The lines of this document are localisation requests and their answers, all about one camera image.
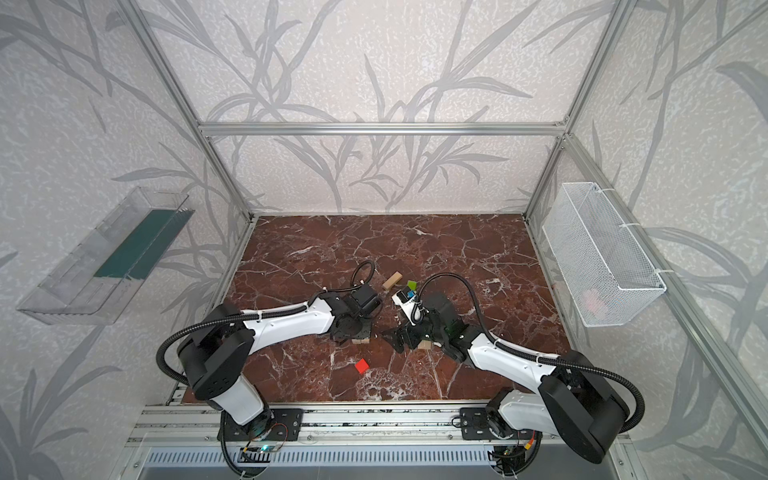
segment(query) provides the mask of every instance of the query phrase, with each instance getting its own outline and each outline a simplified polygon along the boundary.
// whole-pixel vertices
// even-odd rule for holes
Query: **small wooden block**
[[[395,283],[398,283],[402,279],[402,273],[400,272],[394,272],[390,278],[387,279],[387,281],[384,282],[382,287],[384,288],[384,291],[388,291],[391,289]]]

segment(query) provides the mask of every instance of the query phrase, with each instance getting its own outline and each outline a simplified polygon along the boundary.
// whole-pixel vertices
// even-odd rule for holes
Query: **leaf pattern wallpaper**
[[[561,121],[613,0],[141,0],[205,121]],[[550,137],[224,137],[256,212],[522,212]]]
[[[247,228],[111,2],[0,5],[0,478],[107,478],[171,382],[157,339],[198,321]],[[195,212],[114,325],[23,296],[136,186]]]
[[[768,392],[768,2],[638,2],[576,135],[672,263],[756,384]],[[768,460],[666,303],[626,326],[585,329],[541,222],[531,219],[575,343],[637,384],[631,431],[649,478],[768,478]]]

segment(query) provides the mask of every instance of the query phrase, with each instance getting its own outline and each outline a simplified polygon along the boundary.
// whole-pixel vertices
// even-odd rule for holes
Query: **transparent plastic container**
[[[134,188],[18,310],[48,324],[114,323],[189,220],[188,197]]]

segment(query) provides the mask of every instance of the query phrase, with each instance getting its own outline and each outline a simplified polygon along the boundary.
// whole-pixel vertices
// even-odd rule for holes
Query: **white wire mesh basket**
[[[542,230],[585,326],[624,325],[667,290],[595,183],[562,184]]]

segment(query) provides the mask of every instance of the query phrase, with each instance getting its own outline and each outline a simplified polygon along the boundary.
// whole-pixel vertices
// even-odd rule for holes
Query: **aluminum frame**
[[[207,137],[230,135],[562,135],[562,122],[386,123],[386,122],[204,122]]]
[[[187,124],[187,127],[195,137],[195,140],[197,140],[200,149],[205,154],[205,157],[214,169],[214,172],[216,172],[221,179],[224,188],[227,189],[227,192],[229,192],[233,202],[240,209],[240,212],[245,218],[250,220],[252,214],[248,207],[248,203],[245,201],[240,189],[237,188],[237,184],[230,175],[227,167],[224,165],[224,162],[219,158],[218,153],[210,144],[210,141],[200,133],[200,129],[197,127],[200,121],[197,118],[191,103],[187,100],[187,96],[184,94],[184,91],[181,88],[181,83],[176,78],[174,70],[170,66],[170,62],[165,58],[160,43],[155,38],[147,19],[144,17],[144,14],[141,13],[141,8],[136,3],[136,0],[115,1],[126,21],[126,25],[133,31],[141,49],[144,50],[144,53],[154,67],[157,76],[160,77],[163,85],[165,85],[171,100],[173,100],[176,107],[179,109],[181,117],[184,119],[184,123]]]
[[[627,22],[629,22],[630,15],[636,4],[637,0],[616,1],[614,9],[611,11],[611,15],[608,17],[608,21],[605,24],[605,29],[598,42],[598,47],[594,50],[594,54],[584,73],[584,77],[581,79],[574,100],[571,102],[568,113],[565,115],[563,134],[571,133],[576,124],[576,120],[581,116],[581,112],[584,111],[584,107],[587,105],[587,100],[589,100],[592,91],[598,84],[600,76],[608,63],[608,59],[616,48],[616,44],[619,42],[619,38],[624,32],[624,28],[627,26]],[[530,216],[534,208],[536,208],[536,203],[538,203],[541,198],[544,186],[549,182],[549,178],[557,167],[560,153],[563,150],[561,144],[562,138],[562,136],[557,138],[554,148],[549,154],[544,170],[541,172],[541,176],[536,183],[536,188],[531,195],[528,206],[525,208],[525,213],[523,214],[524,217]]]
[[[563,145],[564,151],[576,163],[587,181],[593,181],[603,189],[613,188],[578,138],[569,134],[563,140]],[[637,218],[616,191],[605,190],[604,193],[622,218],[634,228],[637,242],[656,268],[673,270],[645,229],[639,225],[632,225],[638,223]],[[667,284],[667,294],[664,295],[667,305],[707,367],[717,378],[735,410],[741,415],[746,427],[760,444],[760,448],[768,455],[768,399],[746,372],[723,337],[715,330],[712,322],[704,314],[680,277],[675,273],[662,272],[660,275]]]
[[[229,292],[230,286],[232,285],[232,280],[234,279],[235,273],[237,272],[237,267],[240,266],[240,261],[243,259],[245,249],[248,247],[248,241],[253,236],[253,231],[256,229],[256,220],[258,220],[258,218],[259,217],[254,217],[251,219],[245,231],[243,232],[243,235],[237,241],[235,251],[232,253],[232,257],[227,264],[227,268],[221,274],[219,283],[216,285],[216,290],[214,290],[214,294],[211,297],[210,305],[208,308],[209,312],[216,306],[220,305],[224,299],[227,298],[227,292]]]
[[[484,400],[411,400],[297,402],[271,406],[305,410],[299,440],[292,444],[298,449],[303,445],[510,445],[512,440],[463,440],[461,432],[451,425],[460,408],[483,407],[486,403]],[[218,448],[219,415],[206,404],[146,407],[118,456],[110,478],[140,478],[144,463],[155,447],[176,447],[180,451]],[[564,442],[556,435],[544,435],[542,444],[563,445]],[[245,442],[227,443],[230,450],[243,445]],[[641,465],[633,461],[633,452],[632,441],[626,434],[619,435],[611,446],[607,456],[620,480],[644,480]]]

